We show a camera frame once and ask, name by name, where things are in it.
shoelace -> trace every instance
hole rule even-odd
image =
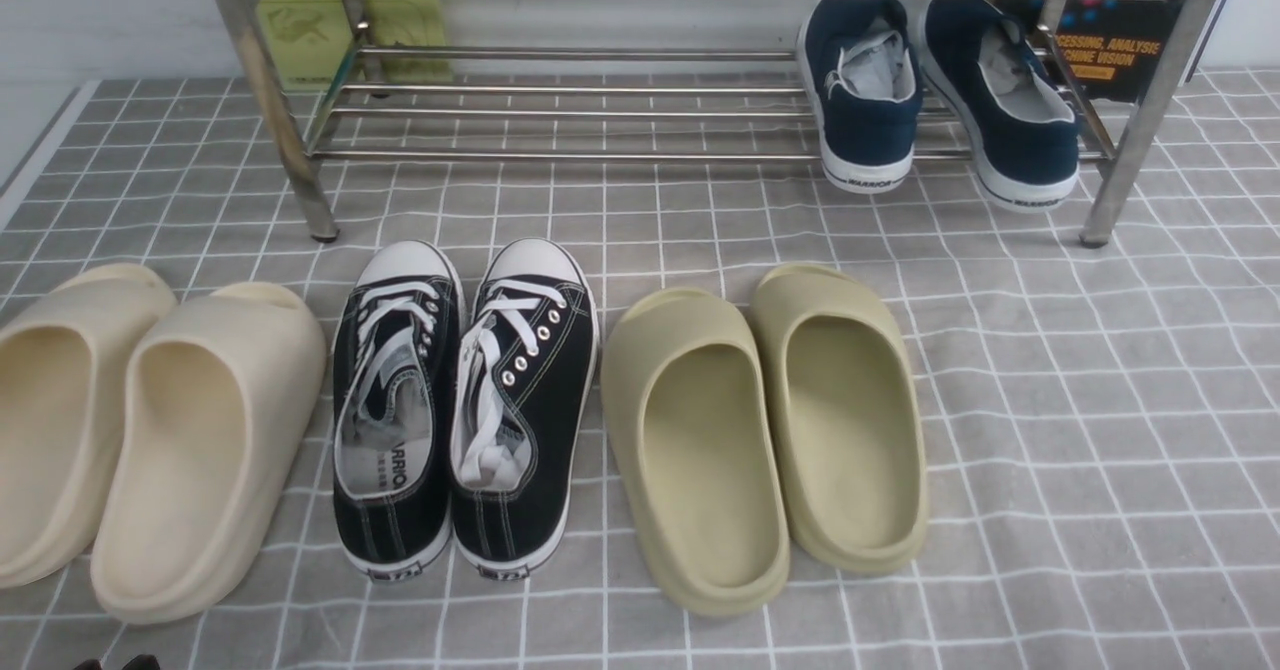
[[[502,293],[504,290],[526,292],[535,297],[512,298]],[[476,315],[475,324],[462,337],[462,368],[458,380],[471,383],[479,379],[480,382],[475,395],[476,434],[471,439],[471,445],[467,446],[462,465],[457,469],[458,480],[463,486],[475,489],[513,489],[529,466],[531,448],[527,439],[522,441],[515,452],[498,439],[503,404],[498,397],[492,369],[502,359],[503,351],[493,333],[493,322],[497,316],[507,320],[525,346],[525,355],[517,355],[513,361],[516,370],[503,370],[502,373],[502,384],[511,387],[516,382],[516,372],[525,372],[529,368],[529,357],[539,355],[539,343],[550,338],[550,328],[547,325],[531,328],[529,319],[524,315],[530,310],[536,310],[543,298],[553,301],[558,307],[548,311],[547,322],[550,324],[562,323],[561,310],[568,304],[556,288],[520,281],[494,282],[489,290],[489,300]],[[465,398],[470,395],[466,391],[466,387],[458,388],[458,416],[463,416],[461,413],[466,413],[466,409],[462,407]]]
[[[421,305],[415,301],[415,293],[421,292],[426,295],[430,300],[424,310]],[[360,310],[356,313],[356,343],[357,343],[357,356],[356,373],[355,377],[360,378],[360,388],[357,392],[349,395],[343,406],[342,416],[347,416],[352,413],[352,405],[361,407],[365,405],[365,398],[369,397],[369,391],[374,387],[378,380],[378,370],[397,352],[402,352],[402,347],[406,343],[412,343],[413,328],[407,325],[402,331],[397,332],[394,336],[387,338],[387,342],[372,352],[372,338],[378,329],[378,324],[393,313],[408,313],[416,316],[422,324],[422,347],[419,347],[417,355],[420,357],[426,356],[426,347],[431,345],[431,333],[435,331],[435,313],[440,311],[439,305],[435,301],[439,300],[440,293],[435,291],[434,287],[424,282],[407,282],[398,283],[394,286],[380,287],[370,290],[365,293],[361,300]],[[398,428],[388,428],[388,433],[397,434]],[[394,442],[398,438],[385,438],[389,442]]]

shoe rack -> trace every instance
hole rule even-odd
[[[534,82],[511,82],[499,85],[468,83],[393,83],[381,72],[381,63],[388,59],[438,59],[438,60],[554,60],[554,61],[620,61],[635,60],[644,63],[660,61],[726,61],[726,63],[778,63],[780,69],[791,70],[794,56],[790,50],[641,50],[625,47],[600,49],[531,49],[531,47],[406,47],[378,46],[372,44],[372,33],[365,19],[362,0],[343,0],[347,19],[355,37],[339,68],[333,86],[320,101],[319,111],[310,128],[303,129],[285,97],[280,81],[271,63],[270,53],[257,26],[255,4],[257,0],[215,0],[219,12],[232,36],[232,42],[244,68],[244,74],[261,108],[265,126],[280,152],[280,160],[288,173],[297,201],[306,215],[311,236],[320,242],[330,242],[338,237],[338,224],[324,197],[319,181],[319,164],[325,160],[358,161],[413,161],[413,163],[627,163],[627,164],[778,164],[815,163],[817,152],[796,147],[794,152],[708,152],[690,149],[687,151],[580,151],[580,150],[507,150],[488,147],[484,143],[467,145],[467,138],[458,137],[453,147],[420,149],[397,147],[390,145],[334,143],[338,123],[344,117],[380,117],[412,119],[485,119],[485,120],[588,120],[588,122],[631,122],[631,123],[690,123],[696,131],[700,123],[708,122],[803,122],[809,117],[805,108],[704,108],[701,102],[690,110],[654,110],[653,106],[668,106],[672,97],[696,100],[699,97],[732,96],[735,99],[759,99],[778,96],[803,96],[799,86],[764,85],[744,82],[724,87],[707,87],[685,82],[654,82],[649,85],[622,86],[575,86],[539,85]],[[1156,73],[1143,92],[1142,100],[1133,106],[1129,122],[1119,138],[1112,140],[1093,105],[1084,96],[1079,82],[1071,74],[1062,50],[1057,45],[1053,28],[1061,18],[1066,0],[1046,0],[1039,28],[1033,33],[1033,44],[1047,64],[1056,64],[1066,82],[1060,88],[1064,97],[1076,109],[1082,122],[1084,147],[1080,160],[1100,165],[1102,186],[1093,201],[1088,220],[1080,231],[1080,242],[1085,247],[1102,247],[1111,240],[1116,219],[1124,209],[1129,192],[1133,191],[1139,169],[1155,141],[1174,92],[1183,79],[1183,73],[1198,41],[1208,23],[1217,0],[1148,0],[1153,3],[1179,3],[1181,10],[1172,35],[1165,45]],[[571,81],[571,76],[564,76]],[[479,109],[479,108],[416,108],[406,106],[394,96],[541,96],[541,97],[581,97],[581,96],[628,96],[663,99],[663,102],[650,105],[650,109],[637,110],[521,110],[521,109]],[[932,110],[933,119],[946,119],[943,110]],[[920,163],[936,160],[969,159],[966,150],[927,150],[918,149],[915,159]]]

book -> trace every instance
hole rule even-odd
[[[1034,28],[1044,1],[1001,0],[996,5],[1025,27]],[[1221,5],[1222,0],[1219,0],[1192,55],[1185,79],[1196,73]],[[1156,72],[1156,63],[1178,20],[1179,8],[1175,3],[1140,0],[1069,0],[1056,28],[1057,42],[1089,97],[1137,101]]]

gray checkered floor mat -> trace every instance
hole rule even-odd
[[[443,247],[468,290],[506,242],[559,241],[590,274],[605,327],[663,286],[742,304],[777,263],[824,263],[876,288],[904,329],[932,524],[900,574],[858,578],[796,548],[767,609],[690,616],[645,571],[593,393],[567,537],[530,583],[480,579],[451,555],[411,583],[371,587],[334,529],[326,391],[237,592],[189,620],[127,628],[95,603],[81,557],[0,592],[0,665],[115,667],[151,652],[166,670],[1280,666],[1277,101],[1280,70],[1184,88],[1101,251],[1074,240],[1096,172],[1055,213],[1012,215],[979,200],[964,164],[922,165],[874,199],[810,167],[330,164],[343,234],[320,247],[241,82],[102,83],[0,233],[0,319],[87,266],[132,260],[183,297],[284,283],[332,333],[360,269],[402,238]],[[517,102],[549,101],[500,99]],[[954,127],[932,132],[956,140]],[[352,136],[813,142],[800,126],[566,122],[365,120],[339,133]]]

cream slide sandal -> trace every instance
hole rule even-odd
[[[827,268],[782,265],[751,300],[791,535],[855,573],[910,562],[928,523],[911,364],[893,315]]]
[[[175,304],[151,270],[104,265],[0,331],[0,588],[92,541],[120,455],[124,368]]]
[[[241,283],[156,324],[129,361],[124,450],[90,575],[125,623],[200,612],[261,547],[325,370],[297,295]]]
[[[672,288],[618,320],[600,375],[604,424],[649,573],[699,615],[755,610],[791,546],[746,319]]]

